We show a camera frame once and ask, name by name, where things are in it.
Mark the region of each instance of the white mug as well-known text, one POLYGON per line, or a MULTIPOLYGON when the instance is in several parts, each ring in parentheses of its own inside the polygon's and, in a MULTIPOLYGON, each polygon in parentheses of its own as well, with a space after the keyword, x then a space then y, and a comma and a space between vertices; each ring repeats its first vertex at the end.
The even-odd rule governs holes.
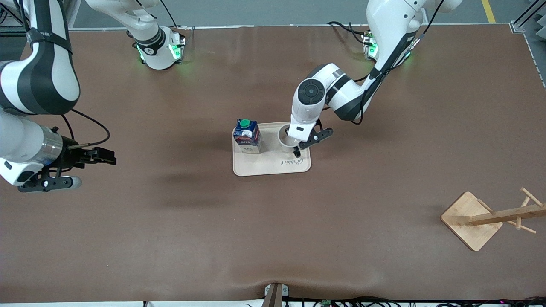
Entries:
POLYGON ((298 144, 300 144, 300 141, 291 138, 286 134, 288 127, 290 127, 290 124, 286 124, 279 129, 277 133, 277 140, 281 144, 282 151, 294 154, 296 158, 299 158, 300 149, 298 148, 298 144))

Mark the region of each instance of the brown tabletop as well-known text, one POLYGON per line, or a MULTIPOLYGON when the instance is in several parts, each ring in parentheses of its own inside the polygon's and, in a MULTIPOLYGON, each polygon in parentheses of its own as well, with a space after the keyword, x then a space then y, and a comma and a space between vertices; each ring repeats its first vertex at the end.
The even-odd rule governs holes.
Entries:
MULTIPOLYGON (((252 299, 271 282, 314 298, 546 294, 545 219, 479 252, 440 221, 465 191, 495 210, 518 206, 522 186, 546 200, 546 91, 508 25, 433 27, 361 126, 325 112, 335 134, 311 170, 252 178, 232 171, 236 119, 289 120, 319 64, 365 75, 348 33, 199 30, 166 71, 141 65, 124 32, 71 39, 77 108, 110 128, 118 165, 73 171, 84 185, 69 192, 0 181, 2 302, 252 299)), ((69 118, 79 142, 102 138, 69 118)))

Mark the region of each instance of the wooden post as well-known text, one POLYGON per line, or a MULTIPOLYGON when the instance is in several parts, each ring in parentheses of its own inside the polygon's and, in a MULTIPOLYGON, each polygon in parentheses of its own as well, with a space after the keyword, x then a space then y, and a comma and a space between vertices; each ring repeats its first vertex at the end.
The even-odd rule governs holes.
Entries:
POLYGON ((517 230, 537 233, 521 225, 521 220, 546 216, 546 207, 527 189, 520 190, 525 194, 520 207, 497 212, 472 193, 465 192, 442 214, 441 220, 473 251, 480 250, 501 228, 502 222, 517 230))

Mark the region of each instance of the white robotic arm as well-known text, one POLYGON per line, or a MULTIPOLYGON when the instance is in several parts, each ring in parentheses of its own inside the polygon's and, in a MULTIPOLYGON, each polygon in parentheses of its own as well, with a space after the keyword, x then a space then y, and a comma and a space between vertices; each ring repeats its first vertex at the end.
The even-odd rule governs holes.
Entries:
POLYGON ((315 68, 294 94, 288 136, 305 143, 305 146, 309 142, 318 143, 321 136, 330 136, 331 133, 317 135, 313 129, 324 104, 332 108, 342 120, 359 119, 383 79, 405 60, 413 48, 417 30, 423 23, 421 8, 426 5, 427 8, 436 9, 442 3, 441 8, 444 11, 451 11, 461 2, 462 0, 370 0, 366 17, 379 47, 372 71, 364 83, 358 85, 335 64, 315 68), (321 99, 314 96, 310 101, 306 95, 300 95, 302 86, 317 82, 324 88, 320 93, 323 95, 321 99))
POLYGON ((30 19, 27 40, 32 54, 21 61, 0 62, 0 175, 24 192, 76 188, 79 178, 60 177, 62 168, 115 164, 114 153, 98 147, 84 150, 57 129, 28 119, 29 115, 69 112, 80 97, 80 86, 62 3, 20 3, 30 19), (50 168, 58 169, 56 178, 49 177, 50 168))
POLYGON ((181 61, 185 38, 167 27, 159 27, 146 9, 159 0, 86 0, 94 10, 109 15, 127 27, 142 61, 153 69, 166 69, 181 61))

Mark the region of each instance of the wooden peg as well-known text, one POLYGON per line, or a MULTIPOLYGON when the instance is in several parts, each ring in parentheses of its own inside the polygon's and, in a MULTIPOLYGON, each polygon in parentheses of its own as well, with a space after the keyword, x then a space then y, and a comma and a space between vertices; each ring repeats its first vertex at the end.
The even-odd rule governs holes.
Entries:
POLYGON ((537 203, 538 206, 544 207, 541 201, 538 200, 535 196, 533 196, 533 194, 531 194, 529 191, 527 191, 526 188, 522 187, 520 190, 524 192, 527 195, 527 197, 531 198, 535 203, 537 203))
MULTIPOLYGON (((512 222, 512 221, 508 221, 507 223, 509 223, 510 225, 516 226, 516 223, 514 223, 514 222, 512 222)), ((533 229, 528 228, 528 227, 525 227, 525 226, 522 226, 521 229, 523 229, 523 230, 525 230, 525 231, 528 231, 528 232, 530 232, 530 233, 537 234, 537 231, 534 231, 533 229)))
POLYGON ((489 211, 489 213, 491 214, 495 213, 493 209, 491 209, 488 205, 486 205, 481 199, 478 198, 477 201, 480 205, 482 205, 482 207, 484 207, 487 211, 489 211))
POLYGON ((530 200, 530 199, 531 199, 531 198, 529 198, 529 196, 526 196, 525 199, 523 200, 523 203, 521 204, 521 206, 522 206, 522 207, 527 206, 527 204, 529 203, 529 200, 530 200))

